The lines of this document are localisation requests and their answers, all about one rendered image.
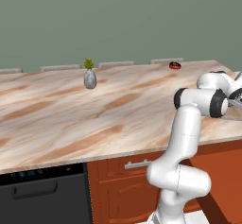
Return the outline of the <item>brown wooden drawer front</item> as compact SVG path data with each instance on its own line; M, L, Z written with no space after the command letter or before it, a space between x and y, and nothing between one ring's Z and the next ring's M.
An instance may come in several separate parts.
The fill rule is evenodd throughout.
M154 161L164 154L163 151L144 153L138 155L131 155L126 157L111 158L97 162L98 179L100 181L109 181L120 179L123 177L136 176L144 174L147 167L139 167L132 169L125 169L125 164L129 161L132 163L140 163L144 159Z

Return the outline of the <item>red round bowl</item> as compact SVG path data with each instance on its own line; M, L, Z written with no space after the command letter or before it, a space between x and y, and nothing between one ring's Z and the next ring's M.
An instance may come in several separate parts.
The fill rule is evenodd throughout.
M171 61L169 63L169 68L170 69L175 69L175 70L179 70L182 68L181 64L179 62L176 62L176 61Z

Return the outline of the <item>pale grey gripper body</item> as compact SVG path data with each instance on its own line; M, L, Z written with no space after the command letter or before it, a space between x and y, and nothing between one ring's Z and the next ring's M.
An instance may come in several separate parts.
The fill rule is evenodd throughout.
M239 99L229 99L229 104L242 111L242 102Z

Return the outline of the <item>grey stool back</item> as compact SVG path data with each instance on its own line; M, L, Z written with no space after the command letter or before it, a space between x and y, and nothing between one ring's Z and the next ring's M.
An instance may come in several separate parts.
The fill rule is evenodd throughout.
M42 66L41 72L77 70L77 69L81 69L80 64L48 65L48 66Z
M20 74L20 73L23 73L23 69L22 68L0 69L0 75Z
M98 68L104 67L119 67L119 66L132 66L135 65L135 61L126 60L126 61L112 61L112 62L100 62Z

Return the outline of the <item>grey vase with green plant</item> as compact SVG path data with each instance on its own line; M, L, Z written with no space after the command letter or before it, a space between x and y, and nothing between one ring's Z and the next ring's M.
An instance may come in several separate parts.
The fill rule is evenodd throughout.
M96 86L96 75L93 71L95 63L92 59L86 59L84 62L84 67L86 72L84 74L84 85L87 89L93 90Z

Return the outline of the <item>brown wooden cabinet front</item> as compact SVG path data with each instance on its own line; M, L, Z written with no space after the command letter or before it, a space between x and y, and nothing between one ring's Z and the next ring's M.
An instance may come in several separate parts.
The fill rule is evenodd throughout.
M200 146L189 163L212 180L210 193L198 198L210 224L242 224L242 140Z

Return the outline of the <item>black dishwasher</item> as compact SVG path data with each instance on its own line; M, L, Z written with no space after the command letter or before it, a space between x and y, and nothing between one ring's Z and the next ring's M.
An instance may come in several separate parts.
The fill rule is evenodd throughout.
M57 181L54 194L14 199L12 188ZM0 175L0 224L93 224L87 164L68 164Z

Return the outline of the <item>brown wooden cupboard door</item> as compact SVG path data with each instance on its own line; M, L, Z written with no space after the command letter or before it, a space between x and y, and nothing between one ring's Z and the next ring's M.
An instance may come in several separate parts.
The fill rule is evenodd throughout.
M95 224L137 224L156 210L160 189L146 178L117 179L99 184L99 214Z

